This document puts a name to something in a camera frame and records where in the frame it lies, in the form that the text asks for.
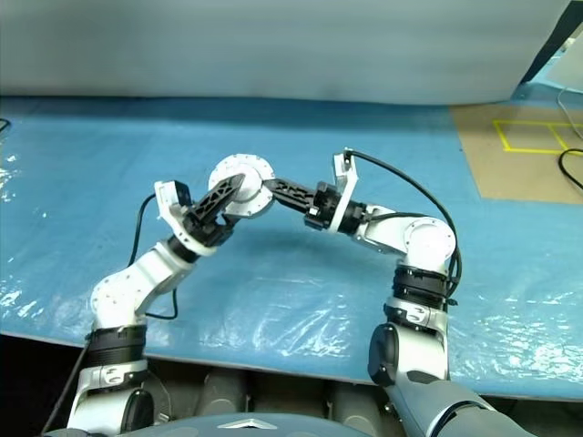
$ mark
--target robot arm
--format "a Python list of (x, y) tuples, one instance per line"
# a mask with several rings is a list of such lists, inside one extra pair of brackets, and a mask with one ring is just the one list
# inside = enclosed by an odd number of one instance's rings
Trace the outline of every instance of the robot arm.
[(238, 219), (223, 216), (219, 223), (217, 217), (240, 194), (243, 179), (236, 174), (218, 181), (194, 205), (186, 185), (156, 183), (160, 216), (173, 235), (93, 289), (95, 321), (67, 428), (117, 435), (152, 424), (153, 401), (141, 389), (148, 374), (146, 311), (231, 235)]
[[(195, 205), (183, 184), (157, 183), (160, 216), (173, 235), (96, 285), (95, 326), (67, 428), (115, 435), (151, 425), (153, 401), (141, 388), (149, 305), (173, 290), (199, 257), (212, 255), (239, 219), (256, 217), (277, 201), (301, 212), (309, 227), (401, 254), (394, 293), (384, 305), (387, 322), (371, 338), (368, 370), (409, 437), (531, 435), (448, 381), (447, 306), (453, 302), (445, 263), (456, 254), (455, 231), (437, 218), (351, 200), (358, 177), (350, 151), (335, 155), (333, 168), (335, 185), (320, 182), (312, 190), (274, 177), (261, 158), (234, 155), (217, 165), (210, 192)], [(224, 223), (216, 220), (221, 212)]]

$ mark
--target cable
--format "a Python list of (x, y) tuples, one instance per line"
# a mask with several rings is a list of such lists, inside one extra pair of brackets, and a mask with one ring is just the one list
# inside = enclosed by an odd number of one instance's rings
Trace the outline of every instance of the cable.
[(85, 343), (85, 346), (83, 347), (83, 349), (79, 353), (79, 356), (77, 357), (77, 361), (75, 361), (75, 365), (73, 366), (73, 369), (71, 370), (71, 373), (69, 374), (69, 377), (66, 380), (65, 387), (63, 387), (63, 390), (61, 391), (61, 394), (59, 395), (58, 400), (56, 401), (55, 406), (53, 407), (53, 410), (51, 411), (50, 415), (48, 416), (48, 419), (46, 420), (45, 426), (43, 426), (43, 429), (40, 432), (41, 436), (45, 435), (45, 433), (48, 432), (48, 429), (51, 427), (51, 425), (55, 421), (56, 415), (58, 414), (59, 410), (63, 406), (63, 402), (65, 401), (65, 398), (66, 398), (67, 394), (69, 393), (69, 390), (71, 390), (71, 385), (73, 384), (73, 380), (76, 378), (77, 373), (79, 372), (79, 367), (81, 367), (81, 363), (83, 362), (83, 359), (85, 359), (85, 355), (87, 354), (88, 348), (89, 348), (89, 342)]
[(569, 124), (571, 125), (571, 128), (573, 129), (573, 131), (577, 134), (577, 136), (579, 138), (583, 139), (583, 133), (581, 133), (581, 131), (579, 129), (577, 129), (577, 126), (573, 122), (573, 118), (571, 118), (571, 115), (568, 113), (567, 108), (565, 107), (565, 104), (563, 104), (563, 102), (561, 102), (561, 96), (563, 95), (563, 93), (565, 91), (567, 91), (567, 87), (564, 87), (563, 89), (561, 89), (561, 92), (557, 94), (557, 105), (558, 105), (558, 107), (561, 108), (561, 110), (563, 111), (563, 114), (565, 114), (565, 117), (567, 117), (567, 120), (568, 120)]
[[(558, 107), (561, 108), (561, 111), (563, 111), (563, 114), (565, 114), (565, 117), (567, 118), (569, 124), (571, 125), (571, 128), (573, 129), (573, 132), (575, 132), (575, 134), (581, 138), (583, 140), (583, 133), (581, 133), (581, 131), (577, 128), (577, 125), (575, 124), (575, 122), (573, 121), (573, 118), (571, 118), (571, 115), (568, 113), (567, 108), (565, 107), (565, 104), (561, 101), (561, 96), (563, 95), (563, 93), (565, 91), (567, 91), (568, 87), (564, 87), (563, 89), (561, 89), (561, 91), (557, 94), (557, 105)], [(565, 155), (572, 153), (572, 152), (581, 152), (583, 153), (583, 149), (580, 148), (568, 148), (567, 150), (565, 150), (563, 153), (561, 153), (558, 157), (558, 168), (561, 170), (561, 173), (563, 173), (563, 175), (565, 175), (571, 182), (573, 182), (575, 185), (577, 185), (579, 188), (583, 189), (583, 183), (579, 180), (576, 180), (575, 177), (573, 175), (571, 175), (566, 169), (565, 166), (563, 165), (563, 158), (565, 157)]]
[(162, 314), (154, 314), (152, 312), (147, 312), (146, 315), (151, 317), (152, 319), (159, 319), (159, 320), (174, 320), (179, 316), (179, 304), (176, 297), (176, 292), (178, 289), (172, 290), (172, 308), (174, 309), (174, 314), (171, 316), (164, 316)]
[[(136, 232), (134, 232), (134, 244), (131, 248), (131, 255), (129, 255), (129, 262), (128, 267), (131, 266), (136, 261), (136, 256), (138, 255), (138, 246), (139, 246), (139, 235), (142, 231), (142, 219), (144, 218), (144, 211), (148, 206), (148, 203), (156, 197), (156, 194), (150, 194), (147, 196), (138, 210), (138, 217), (136, 219)], [(159, 319), (159, 320), (174, 320), (179, 316), (179, 304), (178, 298), (176, 296), (178, 289), (172, 290), (172, 307), (174, 309), (174, 314), (170, 316), (164, 316), (161, 314), (154, 314), (152, 312), (147, 312), (146, 315), (151, 317), (152, 319)]]
[(134, 245), (131, 249), (131, 255), (129, 255), (128, 267), (134, 263), (136, 260), (136, 255), (138, 254), (139, 234), (142, 231), (142, 219), (144, 217), (144, 211), (146, 210), (148, 203), (155, 197), (155, 194), (150, 194), (144, 199), (141, 206), (139, 207), (138, 219), (136, 220), (136, 232), (134, 233)]
[(394, 175), (401, 178), (405, 182), (415, 187), (418, 191), (420, 191), (442, 213), (442, 215), (445, 218), (445, 221), (447, 222), (447, 225), (451, 228), (455, 235), (455, 249), (454, 253), (452, 253), (451, 259), (449, 260), (449, 278), (448, 278), (449, 287), (447, 289), (447, 297), (449, 298), (452, 294), (454, 294), (455, 289), (457, 289), (457, 284), (459, 284), (459, 281), (462, 278), (462, 254), (457, 244), (457, 232), (455, 231), (455, 224), (451, 216), (449, 215), (449, 212), (447, 212), (447, 209), (445, 209), (445, 207), (435, 198), (435, 196), (432, 195), (427, 189), (425, 189), (419, 182), (417, 182), (416, 180), (414, 180), (413, 178), (411, 178), (409, 175), (405, 174), (398, 168), (395, 168), (387, 164), (386, 162), (383, 162), (380, 159), (371, 157), (370, 155), (366, 155), (363, 152), (359, 152), (358, 150), (350, 149), (346, 150), (344, 152), (344, 155), (347, 158), (349, 158), (350, 156), (355, 156), (364, 159), (365, 161), (368, 161), (371, 164), (375, 164), (380, 168), (384, 168), (385, 170), (390, 171), (391, 173), (393, 173)]
[(379, 221), (385, 219), (397, 219), (400, 217), (427, 217), (425, 214), (419, 214), (418, 212), (390, 212), (388, 214), (379, 214), (378, 216), (371, 216), (366, 221)]
[(9, 127), (12, 126), (12, 123), (10, 122), (10, 120), (7, 120), (6, 118), (0, 118), (0, 121), (4, 121), (4, 124), (2, 125), (2, 127), (0, 127), (0, 132), (2, 132), (4, 129), (8, 129)]
[(583, 148), (568, 148), (567, 150), (564, 150), (563, 153), (561, 153), (558, 156), (558, 168), (559, 170), (561, 170), (561, 173), (563, 173), (563, 175), (565, 175), (568, 179), (570, 179), (571, 182), (573, 182), (575, 185), (577, 185), (579, 188), (583, 189), (583, 182), (577, 180), (573, 175), (571, 175), (568, 170), (565, 168), (565, 166), (563, 165), (563, 158), (565, 157), (566, 154), (568, 153), (573, 153), (573, 152), (578, 152), (578, 153), (582, 153), (583, 154)]

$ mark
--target brown cardboard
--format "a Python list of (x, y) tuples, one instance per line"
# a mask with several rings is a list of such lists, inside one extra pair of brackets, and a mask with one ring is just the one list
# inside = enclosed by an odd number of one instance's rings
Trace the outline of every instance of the brown cardboard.
[[(558, 108), (480, 105), (450, 108), (480, 194), (484, 198), (583, 205), (583, 190), (559, 171), (565, 147), (583, 148)], [(583, 111), (569, 110), (583, 130)], [(565, 167), (583, 180), (583, 156)]]

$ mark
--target table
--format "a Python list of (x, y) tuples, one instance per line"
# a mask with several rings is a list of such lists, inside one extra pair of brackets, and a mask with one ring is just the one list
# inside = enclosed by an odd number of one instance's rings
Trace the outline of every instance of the table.
[[(553, 105), (520, 87), (511, 104)], [(583, 106), (581, 96), (566, 102)], [(406, 171), (449, 209), (465, 272), (452, 308), (452, 379), (487, 394), (583, 399), (583, 208), (480, 198), (447, 107), (254, 99), (4, 98), (0, 331), (81, 344), (91, 288), (125, 267), (142, 199), (161, 179), (206, 192), (233, 153), (307, 187), (360, 149)], [(405, 183), (359, 163), (353, 198), (438, 215)], [(140, 251), (169, 235), (152, 207)], [(178, 361), (368, 381), (395, 258), (307, 229), (274, 205), (238, 225), (179, 287), (147, 352)], [(171, 312), (168, 296), (152, 311)]]

